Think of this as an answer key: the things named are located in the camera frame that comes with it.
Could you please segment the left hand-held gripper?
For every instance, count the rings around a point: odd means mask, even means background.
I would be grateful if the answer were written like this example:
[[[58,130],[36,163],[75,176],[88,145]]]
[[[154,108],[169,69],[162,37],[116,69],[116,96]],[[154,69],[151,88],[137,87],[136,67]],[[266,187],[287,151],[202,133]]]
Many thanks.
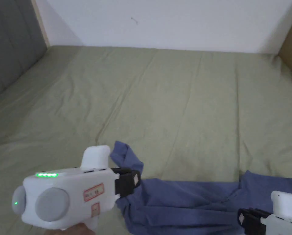
[[[101,213],[141,184],[140,171],[109,168],[110,152],[107,145],[91,146],[85,149],[80,167],[26,177],[13,193],[14,213],[24,223],[40,228],[65,230],[85,223],[94,230]]]

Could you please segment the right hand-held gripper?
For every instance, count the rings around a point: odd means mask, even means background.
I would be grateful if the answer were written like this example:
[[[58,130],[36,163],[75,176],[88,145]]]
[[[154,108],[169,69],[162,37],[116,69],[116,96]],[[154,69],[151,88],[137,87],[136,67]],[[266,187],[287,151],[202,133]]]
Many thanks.
[[[238,210],[237,219],[245,235],[292,235],[292,194],[271,193],[273,213],[261,209]]]

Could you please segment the person's left hand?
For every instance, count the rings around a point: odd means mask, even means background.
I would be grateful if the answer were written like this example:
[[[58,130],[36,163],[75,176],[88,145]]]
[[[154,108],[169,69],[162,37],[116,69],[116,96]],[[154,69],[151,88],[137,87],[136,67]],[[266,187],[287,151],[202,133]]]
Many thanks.
[[[96,233],[89,229],[84,223],[73,225],[66,230],[46,230],[44,235],[95,235]]]

